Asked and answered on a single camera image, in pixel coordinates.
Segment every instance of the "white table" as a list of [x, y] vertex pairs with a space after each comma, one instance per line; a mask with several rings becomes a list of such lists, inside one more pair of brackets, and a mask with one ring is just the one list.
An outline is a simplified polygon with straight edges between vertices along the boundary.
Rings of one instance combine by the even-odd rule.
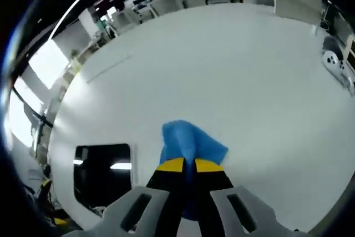
[[321, 64], [310, 32], [272, 7], [234, 3], [170, 13], [105, 45], [54, 122], [49, 153], [63, 208], [84, 229], [99, 221], [74, 197], [77, 145], [135, 143], [145, 185], [162, 124], [186, 119], [230, 148], [224, 167], [234, 185], [284, 226], [313, 228], [355, 170], [355, 100]]

